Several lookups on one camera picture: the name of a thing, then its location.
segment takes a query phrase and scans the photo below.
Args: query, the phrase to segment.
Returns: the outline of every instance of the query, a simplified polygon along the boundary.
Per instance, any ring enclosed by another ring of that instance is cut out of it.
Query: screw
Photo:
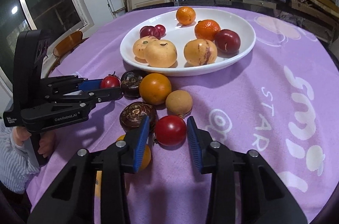
[[[117,147],[124,147],[124,146],[126,145],[126,142],[120,140],[120,141],[116,142],[115,145],[116,145]]]
[[[84,148],[82,148],[82,149],[79,149],[78,150],[78,152],[77,152],[77,154],[79,155],[79,156],[85,156],[86,154],[87,154],[87,150],[86,149],[84,149]]]
[[[249,151],[249,155],[250,155],[251,157],[258,157],[259,153],[258,153],[256,150],[251,149],[251,150]]]
[[[219,142],[213,141],[213,142],[210,143],[210,146],[211,146],[212,148],[219,148],[221,145],[220,145]]]

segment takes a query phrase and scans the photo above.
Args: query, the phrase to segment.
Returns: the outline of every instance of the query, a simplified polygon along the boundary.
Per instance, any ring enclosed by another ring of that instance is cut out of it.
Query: white oval plate
[[[152,17],[135,26],[127,33],[120,44],[120,54],[123,60],[129,65],[145,70],[146,72],[161,73],[174,77],[187,77],[212,73],[226,68],[245,57],[253,49],[256,40],[254,29],[240,16],[212,8],[195,8],[194,10],[197,17],[195,22],[188,26],[182,26],[177,22],[175,17],[177,11]],[[218,57],[213,64],[192,67],[185,60],[184,47],[187,42],[196,39],[194,27],[196,22],[204,19],[215,20],[218,22],[221,29],[229,29],[238,33],[241,39],[241,45],[239,53],[235,56],[230,57],[223,54],[221,51],[218,51]],[[138,61],[132,50],[133,44],[140,38],[140,29],[147,25],[155,26],[157,24],[162,24],[166,27],[166,35],[161,39],[173,42],[177,48],[177,63],[170,68],[150,67],[147,63],[142,63],[141,60]]]

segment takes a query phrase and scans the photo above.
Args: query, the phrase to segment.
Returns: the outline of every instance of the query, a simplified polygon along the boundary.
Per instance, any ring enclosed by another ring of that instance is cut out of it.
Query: cherry tomato
[[[166,28],[165,28],[164,25],[158,24],[158,25],[155,25],[154,27],[155,27],[155,29],[157,29],[160,32],[161,37],[163,37],[165,35]]]
[[[215,45],[226,54],[234,54],[239,51],[240,37],[231,30],[221,30],[214,36]]]
[[[176,146],[186,138],[186,124],[178,116],[165,116],[155,124],[154,133],[160,144]]]
[[[108,75],[100,83],[100,88],[112,88],[112,87],[120,87],[120,80],[114,74]]]

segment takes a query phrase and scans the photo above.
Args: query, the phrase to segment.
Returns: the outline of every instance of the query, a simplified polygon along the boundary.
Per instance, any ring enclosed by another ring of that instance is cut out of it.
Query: round table
[[[243,153],[258,150],[310,222],[339,180],[338,70],[311,33],[259,13],[219,9],[250,22],[257,36],[253,51],[215,73],[172,77],[172,88],[191,93],[197,126],[209,131],[213,139]],[[130,12],[113,20],[65,58],[52,76],[77,74],[97,79],[114,71],[121,76],[132,69],[119,52],[126,33],[144,20],[173,10]],[[54,154],[28,184],[33,206],[78,149],[99,151],[124,134],[119,115],[131,102],[123,98],[97,104],[88,121],[57,131]],[[162,117],[167,112],[162,109],[158,114]],[[146,170],[126,176],[131,222],[205,223],[211,176],[197,172],[187,141],[175,150],[154,145],[152,155]],[[100,223],[97,203],[96,224]]]

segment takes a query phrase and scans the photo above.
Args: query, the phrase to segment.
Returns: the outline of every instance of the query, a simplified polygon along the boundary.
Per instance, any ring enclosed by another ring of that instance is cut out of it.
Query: mandarin orange
[[[159,73],[147,75],[139,85],[140,96],[147,104],[151,105],[163,104],[171,92],[170,80]]]
[[[214,36],[221,30],[219,24],[211,19],[201,20],[194,28],[197,39],[213,41]]]
[[[191,7],[180,7],[175,14],[177,21],[182,25],[190,25],[195,21],[195,11]]]

